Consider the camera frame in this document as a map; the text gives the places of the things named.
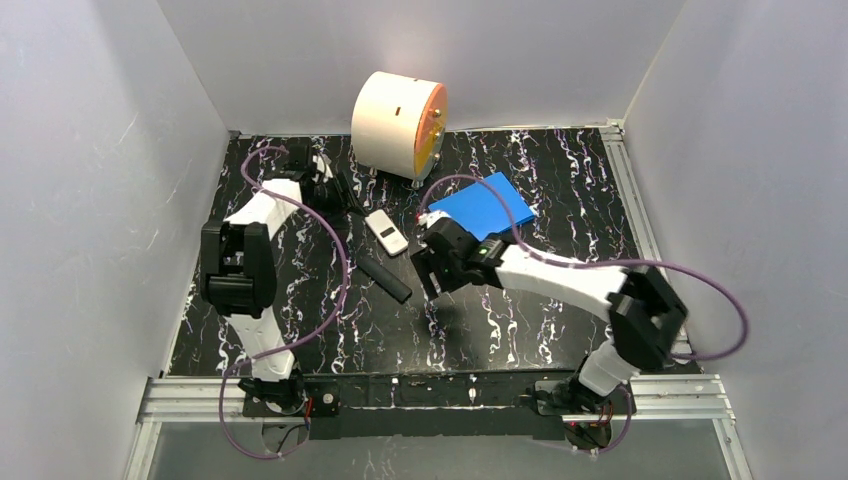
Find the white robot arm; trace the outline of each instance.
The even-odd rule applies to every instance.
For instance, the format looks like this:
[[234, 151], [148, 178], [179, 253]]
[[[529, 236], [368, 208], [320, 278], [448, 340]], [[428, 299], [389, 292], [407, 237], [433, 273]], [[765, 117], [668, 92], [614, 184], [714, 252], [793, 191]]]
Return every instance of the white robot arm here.
[[[325, 217], [364, 215], [344, 175], [334, 175], [326, 157], [309, 147], [291, 148], [274, 176], [262, 188]], [[277, 289], [271, 239], [295, 211], [294, 205], [257, 192], [236, 213], [203, 227], [201, 296], [233, 327], [251, 358], [285, 344], [271, 308]], [[294, 354], [287, 350], [255, 362], [252, 376], [259, 383], [277, 383], [289, 379], [294, 366]]]
[[508, 236], [492, 234], [477, 241], [444, 212], [422, 215], [419, 223], [426, 225], [425, 247], [411, 258], [430, 299], [468, 283], [515, 288], [575, 305], [612, 325], [612, 339], [591, 352], [578, 374], [545, 399], [555, 408], [595, 411], [618, 385], [640, 371], [662, 369], [688, 315], [656, 268], [555, 267], [532, 258]]

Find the white cylindrical container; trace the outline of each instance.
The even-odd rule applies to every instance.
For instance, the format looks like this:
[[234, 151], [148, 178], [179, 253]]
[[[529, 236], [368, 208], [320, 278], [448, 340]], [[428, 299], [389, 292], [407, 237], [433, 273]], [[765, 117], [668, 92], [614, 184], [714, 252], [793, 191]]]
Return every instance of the white cylindrical container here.
[[438, 159], [447, 119], [448, 93], [441, 83], [376, 72], [353, 108], [356, 161], [420, 187]]

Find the white wall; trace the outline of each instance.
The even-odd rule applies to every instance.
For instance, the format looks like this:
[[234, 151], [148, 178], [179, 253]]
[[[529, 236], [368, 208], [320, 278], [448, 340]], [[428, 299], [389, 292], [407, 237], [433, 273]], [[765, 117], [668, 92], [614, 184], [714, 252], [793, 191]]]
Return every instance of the white wall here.
[[227, 128], [348, 133], [384, 70], [445, 83], [448, 127], [621, 118], [684, 0], [159, 0]]
[[[753, 317], [708, 365], [756, 478], [845, 478], [848, 393], [848, 6], [691, 0], [626, 122], [666, 259], [709, 272]], [[690, 338], [737, 328], [679, 283]]]
[[119, 478], [226, 130], [155, 0], [5, 0], [0, 131], [0, 471]]

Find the blue block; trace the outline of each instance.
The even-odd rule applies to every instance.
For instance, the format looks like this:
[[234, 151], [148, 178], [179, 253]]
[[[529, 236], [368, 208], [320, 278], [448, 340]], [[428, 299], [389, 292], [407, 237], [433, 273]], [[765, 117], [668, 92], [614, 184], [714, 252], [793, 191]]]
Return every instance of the blue block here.
[[[536, 216], [503, 173], [495, 173], [484, 180], [506, 200], [515, 223], [521, 225]], [[431, 203], [428, 207], [431, 212], [434, 210], [447, 212], [451, 218], [462, 225], [462, 228], [477, 237], [477, 240], [483, 240], [490, 233], [505, 232], [510, 227], [509, 218], [498, 199], [479, 183]]]

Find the black table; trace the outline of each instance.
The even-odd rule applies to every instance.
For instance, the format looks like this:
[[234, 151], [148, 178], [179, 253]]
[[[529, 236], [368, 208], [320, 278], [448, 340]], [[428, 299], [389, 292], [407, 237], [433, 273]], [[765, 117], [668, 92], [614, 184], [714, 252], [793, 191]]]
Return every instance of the black table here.
[[[326, 153], [334, 168], [350, 169], [363, 204], [384, 208], [407, 238], [413, 236], [419, 194], [429, 182], [414, 191], [408, 180], [356, 166], [348, 136], [231, 141], [210, 218], [225, 218], [251, 197], [239, 173], [250, 151], [304, 142]], [[250, 169], [260, 180], [278, 157], [269, 153], [263, 158]], [[482, 177], [498, 171], [538, 211], [535, 222], [522, 227], [530, 245], [586, 261], [638, 256], [598, 130], [449, 133], [429, 181], [449, 173]], [[464, 186], [446, 185], [435, 199]], [[398, 305], [361, 272], [354, 272], [338, 324], [297, 349], [304, 372], [575, 369], [605, 339], [599, 319], [536, 294], [469, 285], [427, 303], [408, 252], [388, 258], [359, 218], [352, 219], [343, 240], [354, 256], [368, 253], [382, 260], [414, 294]], [[283, 337], [291, 342], [313, 330], [332, 308], [329, 292], [340, 283], [339, 260], [326, 232], [303, 214], [289, 219], [274, 245], [279, 279], [274, 309]], [[218, 376], [240, 358], [238, 337], [192, 284], [168, 374]]]

